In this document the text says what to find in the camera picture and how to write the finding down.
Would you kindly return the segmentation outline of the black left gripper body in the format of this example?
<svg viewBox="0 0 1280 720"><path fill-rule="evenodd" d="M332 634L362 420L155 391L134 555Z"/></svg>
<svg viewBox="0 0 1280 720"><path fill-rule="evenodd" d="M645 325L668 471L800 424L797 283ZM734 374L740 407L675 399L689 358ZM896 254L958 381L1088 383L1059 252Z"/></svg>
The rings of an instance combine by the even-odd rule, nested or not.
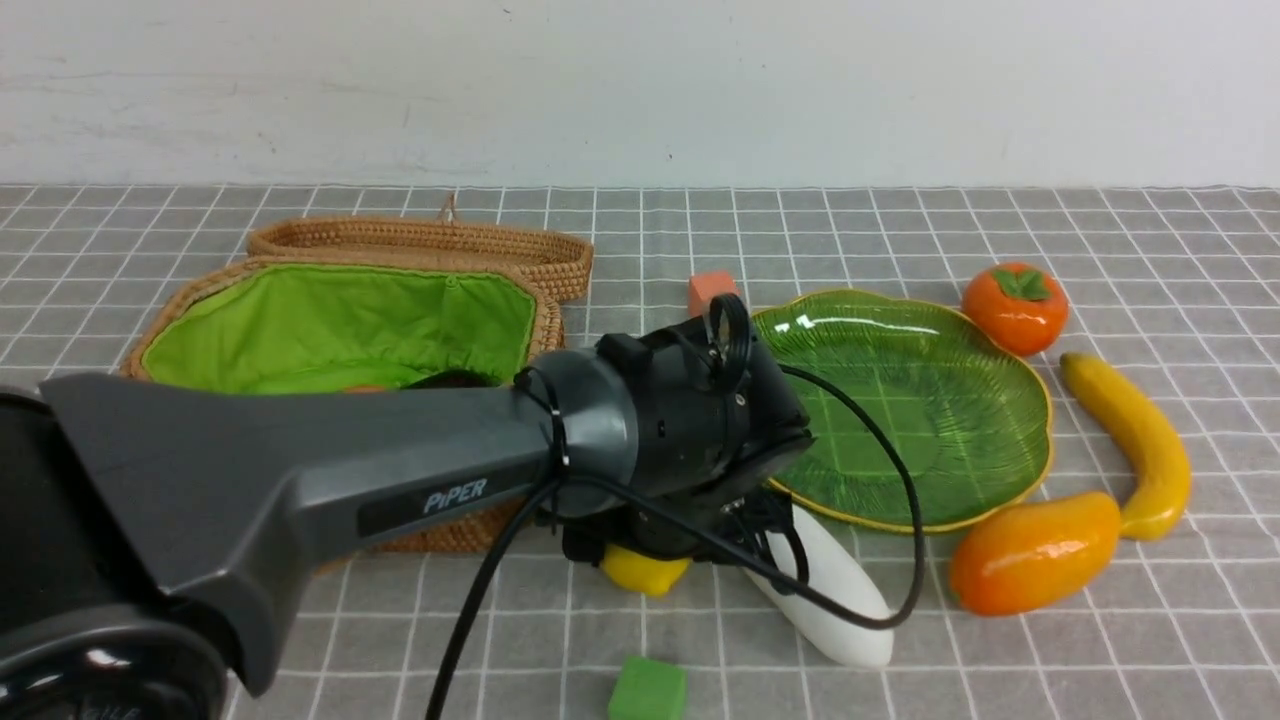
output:
<svg viewBox="0 0 1280 720"><path fill-rule="evenodd" d="M603 334L593 354L628 393L637 448L623 484L648 506L609 496L605 509L564 520L568 560L599 566L616 544L736 564L726 543L773 562L769 539L803 556L791 501L767 483L813 445L810 419L737 295L644 336Z"/></svg>

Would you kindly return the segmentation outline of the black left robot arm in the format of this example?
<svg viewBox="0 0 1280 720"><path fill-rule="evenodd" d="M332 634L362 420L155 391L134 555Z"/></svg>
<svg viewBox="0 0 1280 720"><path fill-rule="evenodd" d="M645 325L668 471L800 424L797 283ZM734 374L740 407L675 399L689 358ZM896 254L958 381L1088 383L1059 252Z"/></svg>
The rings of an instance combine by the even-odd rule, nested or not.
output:
<svg viewBox="0 0 1280 720"><path fill-rule="evenodd" d="M3 395L3 716L218 719L312 574L518 501L570 546L760 562L719 529L813 443L740 299L502 386L228 395L86 373Z"/></svg>

